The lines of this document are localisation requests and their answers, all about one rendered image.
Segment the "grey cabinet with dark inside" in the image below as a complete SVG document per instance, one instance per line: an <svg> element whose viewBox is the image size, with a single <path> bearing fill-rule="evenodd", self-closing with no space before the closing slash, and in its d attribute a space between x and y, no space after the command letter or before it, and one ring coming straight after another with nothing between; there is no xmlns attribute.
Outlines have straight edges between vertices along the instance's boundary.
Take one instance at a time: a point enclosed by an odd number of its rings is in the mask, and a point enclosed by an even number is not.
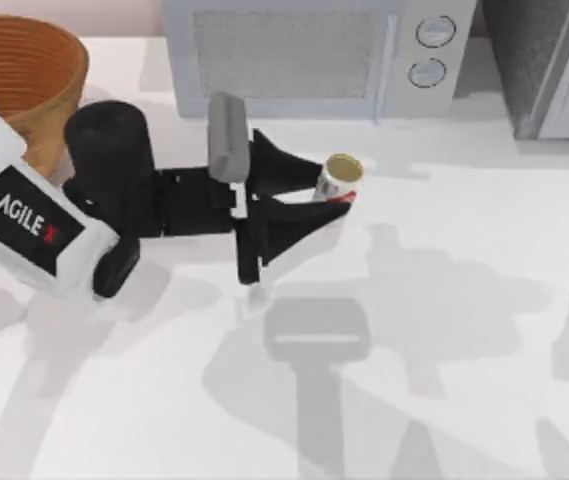
<svg viewBox="0 0 569 480"><path fill-rule="evenodd" d="M483 0L514 136L569 139L569 0Z"/></svg>

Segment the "red and white can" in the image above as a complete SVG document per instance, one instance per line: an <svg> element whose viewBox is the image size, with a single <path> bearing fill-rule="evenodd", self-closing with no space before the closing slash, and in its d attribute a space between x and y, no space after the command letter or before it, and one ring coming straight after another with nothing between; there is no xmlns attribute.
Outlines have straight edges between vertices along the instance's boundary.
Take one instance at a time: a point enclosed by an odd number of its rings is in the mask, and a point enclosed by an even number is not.
<svg viewBox="0 0 569 480"><path fill-rule="evenodd" d="M328 158L318 176L313 200L352 204L364 176L363 165L348 154Z"/></svg>

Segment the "pale microwave oven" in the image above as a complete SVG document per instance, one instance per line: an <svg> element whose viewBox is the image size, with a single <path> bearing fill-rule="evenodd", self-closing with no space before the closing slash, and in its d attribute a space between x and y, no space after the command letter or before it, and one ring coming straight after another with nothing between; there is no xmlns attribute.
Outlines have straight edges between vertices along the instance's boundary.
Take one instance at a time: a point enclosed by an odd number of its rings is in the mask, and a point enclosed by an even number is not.
<svg viewBox="0 0 569 480"><path fill-rule="evenodd" d="M178 112L252 118L447 113L478 0L161 0Z"/></svg>

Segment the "microwave oven door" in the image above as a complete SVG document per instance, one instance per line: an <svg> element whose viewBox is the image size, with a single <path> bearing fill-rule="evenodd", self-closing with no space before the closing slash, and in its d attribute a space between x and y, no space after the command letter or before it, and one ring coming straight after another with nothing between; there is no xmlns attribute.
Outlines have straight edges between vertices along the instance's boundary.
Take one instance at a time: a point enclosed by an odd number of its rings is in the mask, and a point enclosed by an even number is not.
<svg viewBox="0 0 569 480"><path fill-rule="evenodd" d="M392 0L161 0L179 114L217 91L252 118L371 119Z"/></svg>

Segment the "brown woven basket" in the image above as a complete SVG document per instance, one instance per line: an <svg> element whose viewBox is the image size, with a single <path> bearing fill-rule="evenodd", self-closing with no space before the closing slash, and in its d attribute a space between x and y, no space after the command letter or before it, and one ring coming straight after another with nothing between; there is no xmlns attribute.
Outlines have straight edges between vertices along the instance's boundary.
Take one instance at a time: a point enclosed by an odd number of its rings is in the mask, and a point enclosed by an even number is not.
<svg viewBox="0 0 569 480"><path fill-rule="evenodd" d="M25 161L47 179L65 152L89 67L84 44L62 27L0 14L0 116L25 140Z"/></svg>

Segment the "round microwave knob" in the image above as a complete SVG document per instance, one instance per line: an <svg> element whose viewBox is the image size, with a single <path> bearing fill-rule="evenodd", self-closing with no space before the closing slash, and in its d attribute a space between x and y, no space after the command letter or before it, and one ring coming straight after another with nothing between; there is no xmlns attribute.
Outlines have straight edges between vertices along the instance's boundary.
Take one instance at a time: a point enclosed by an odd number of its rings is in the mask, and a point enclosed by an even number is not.
<svg viewBox="0 0 569 480"><path fill-rule="evenodd" d="M455 22L446 15L426 18L416 29L416 39L425 48L441 48L456 34Z"/></svg>
<svg viewBox="0 0 569 480"><path fill-rule="evenodd" d="M433 88L444 81L447 75L446 65L437 58L428 58L412 64L407 78L419 89Z"/></svg>

